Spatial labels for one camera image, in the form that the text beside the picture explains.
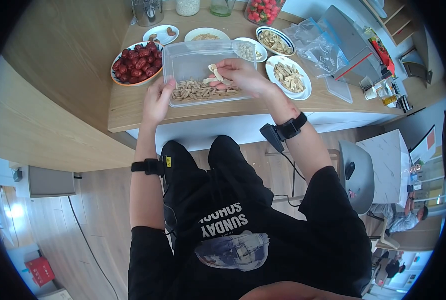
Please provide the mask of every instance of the glass jar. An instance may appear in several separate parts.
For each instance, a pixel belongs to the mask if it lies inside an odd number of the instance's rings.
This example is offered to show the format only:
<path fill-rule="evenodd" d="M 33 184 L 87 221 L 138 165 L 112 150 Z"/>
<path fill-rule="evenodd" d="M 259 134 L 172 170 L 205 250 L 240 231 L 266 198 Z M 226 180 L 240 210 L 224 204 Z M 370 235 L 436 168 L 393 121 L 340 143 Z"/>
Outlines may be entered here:
<path fill-rule="evenodd" d="M 231 15 L 236 0 L 211 0 L 209 12 L 219 17 L 227 17 Z"/>
<path fill-rule="evenodd" d="M 286 0 L 248 0 L 244 17 L 261 26 L 271 26 Z"/>
<path fill-rule="evenodd" d="M 180 16 L 192 16 L 199 11 L 199 0 L 176 0 L 176 12 Z"/>

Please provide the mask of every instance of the plastic container lid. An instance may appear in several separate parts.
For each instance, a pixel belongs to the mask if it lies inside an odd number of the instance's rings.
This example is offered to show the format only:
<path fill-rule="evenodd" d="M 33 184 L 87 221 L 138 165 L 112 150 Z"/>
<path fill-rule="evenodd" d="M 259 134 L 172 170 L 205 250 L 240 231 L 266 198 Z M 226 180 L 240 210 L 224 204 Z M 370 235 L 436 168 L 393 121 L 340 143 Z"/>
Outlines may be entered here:
<path fill-rule="evenodd" d="M 253 61 L 243 59 L 242 61 L 250 64 L 256 69 L 255 45 L 250 42 L 236 40 L 203 40 L 166 45 L 163 49 L 164 81 L 167 83 L 172 77 L 174 77 L 177 82 L 187 81 L 191 77 L 195 80 L 203 81 L 203 79 L 208 78 L 208 76 L 212 74 L 208 69 L 208 65 L 218 63 L 227 58 L 238 58 L 238 50 L 243 44 L 250 47 L 254 55 Z M 251 97 L 252 96 L 241 92 L 237 95 L 228 95 L 220 99 L 193 102 L 182 102 L 170 99 L 170 106 L 175 108 L 248 99 Z"/>
<path fill-rule="evenodd" d="M 328 92 L 348 103 L 353 103 L 353 97 L 351 96 L 350 88 L 347 83 L 335 80 L 331 76 L 325 77 L 325 82 Z"/>

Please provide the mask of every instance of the metal canister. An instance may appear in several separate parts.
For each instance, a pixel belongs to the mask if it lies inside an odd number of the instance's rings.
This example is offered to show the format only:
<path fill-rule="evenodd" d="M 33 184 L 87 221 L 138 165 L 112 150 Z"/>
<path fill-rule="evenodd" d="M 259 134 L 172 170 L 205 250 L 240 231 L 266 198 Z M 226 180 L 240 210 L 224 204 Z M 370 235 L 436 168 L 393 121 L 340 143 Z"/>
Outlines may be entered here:
<path fill-rule="evenodd" d="M 152 26 L 163 20 L 162 0 L 131 0 L 131 3 L 139 26 Z"/>

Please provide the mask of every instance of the green glass jar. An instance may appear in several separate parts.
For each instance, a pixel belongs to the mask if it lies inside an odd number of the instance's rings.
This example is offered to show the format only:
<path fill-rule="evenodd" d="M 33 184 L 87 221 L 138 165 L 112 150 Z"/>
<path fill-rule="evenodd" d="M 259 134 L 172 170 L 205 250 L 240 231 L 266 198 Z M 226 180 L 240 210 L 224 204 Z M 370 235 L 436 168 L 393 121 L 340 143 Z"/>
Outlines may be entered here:
<path fill-rule="evenodd" d="M 231 15 L 236 0 L 211 0 L 209 11 L 219 17 L 227 17 Z"/>

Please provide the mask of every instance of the bowl of red dates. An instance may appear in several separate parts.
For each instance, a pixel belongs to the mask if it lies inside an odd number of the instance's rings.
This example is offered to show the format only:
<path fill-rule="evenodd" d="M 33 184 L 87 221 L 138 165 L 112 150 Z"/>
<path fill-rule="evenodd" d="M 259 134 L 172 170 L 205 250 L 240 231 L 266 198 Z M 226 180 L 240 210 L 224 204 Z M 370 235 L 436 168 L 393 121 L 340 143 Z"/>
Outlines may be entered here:
<path fill-rule="evenodd" d="M 158 42 L 131 45 L 113 60 L 110 75 L 121 86 L 137 87 L 150 82 L 163 66 L 163 48 Z"/>

